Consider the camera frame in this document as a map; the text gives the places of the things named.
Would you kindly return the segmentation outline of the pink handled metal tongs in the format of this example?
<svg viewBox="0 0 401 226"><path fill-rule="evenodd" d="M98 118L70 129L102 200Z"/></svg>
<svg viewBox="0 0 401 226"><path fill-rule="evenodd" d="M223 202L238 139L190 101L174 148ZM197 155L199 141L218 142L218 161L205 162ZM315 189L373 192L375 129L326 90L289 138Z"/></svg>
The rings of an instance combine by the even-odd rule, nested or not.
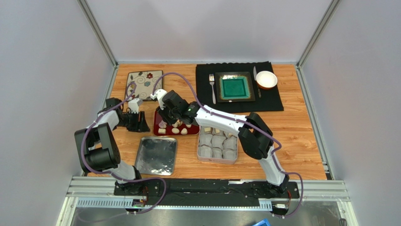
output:
<svg viewBox="0 0 401 226"><path fill-rule="evenodd" d="M159 128L160 129L165 129L167 127L167 125L168 124L165 121L161 120L160 123L159 123Z"/></svg>

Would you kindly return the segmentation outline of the red lacquer tray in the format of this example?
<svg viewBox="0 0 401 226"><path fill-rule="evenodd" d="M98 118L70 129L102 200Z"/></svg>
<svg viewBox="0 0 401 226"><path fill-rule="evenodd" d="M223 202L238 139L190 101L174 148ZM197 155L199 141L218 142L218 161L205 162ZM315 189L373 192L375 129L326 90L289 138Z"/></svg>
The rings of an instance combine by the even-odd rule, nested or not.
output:
<svg viewBox="0 0 401 226"><path fill-rule="evenodd" d="M162 117L157 113L157 111L155 111L154 112L154 118L153 118L153 129L152 129L152 132L153 132L153 134L155 136L163 137L163 136L175 136L175 135L180 136L181 135L180 133L179 134L173 134L171 130L173 128L175 128L175 127L171 126L171 125L167 125L166 134L159 134L158 133L158 129L159 129L159 123L160 123L161 120L162 120ZM187 127L186 127L186 125L184 123L180 123L179 122L177 124L176 128L178 128L181 131L183 128L187 128ZM200 127L192 125L190 128L187 128L187 130L188 130L188 134L185 135L185 136L197 135L199 133L199 131L200 131Z"/></svg>

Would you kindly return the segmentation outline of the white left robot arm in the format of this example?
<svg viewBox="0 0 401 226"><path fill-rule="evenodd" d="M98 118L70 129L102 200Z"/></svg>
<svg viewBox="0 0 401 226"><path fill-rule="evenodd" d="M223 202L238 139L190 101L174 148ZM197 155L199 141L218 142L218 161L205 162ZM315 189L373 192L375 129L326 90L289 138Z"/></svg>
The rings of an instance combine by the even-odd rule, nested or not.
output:
<svg viewBox="0 0 401 226"><path fill-rule="evenodd" d="M80 166L85 173L108 174L118 184L141 180L136 167L121 159L120 151L113 130L124 127L129 132L149 132L145 113L139 110L140 98L128 98L127 111L123 111L124 102L118 98L109 98L106 106L99 111L95 121L84 129L74 133Z"/></svg>

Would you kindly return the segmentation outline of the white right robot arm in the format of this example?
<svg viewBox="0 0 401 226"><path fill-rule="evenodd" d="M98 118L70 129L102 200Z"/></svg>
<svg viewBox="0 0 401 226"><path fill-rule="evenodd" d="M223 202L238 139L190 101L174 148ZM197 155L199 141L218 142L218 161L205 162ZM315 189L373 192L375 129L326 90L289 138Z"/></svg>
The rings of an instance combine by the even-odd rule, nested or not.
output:
<svg viewBox="0 0 401 226"><path fill-rule="evenodd" d="M226 113L200 103L198 99L188 103L175 91L158 89L151 94L158 101L158 114L169 125L177 121L185 124L211 127L235 135L244 153L258 160L269 184L284 189L289 176L283 172L275 151L281 143L273 138L273 133L257 113L248 116Z"/></svg>

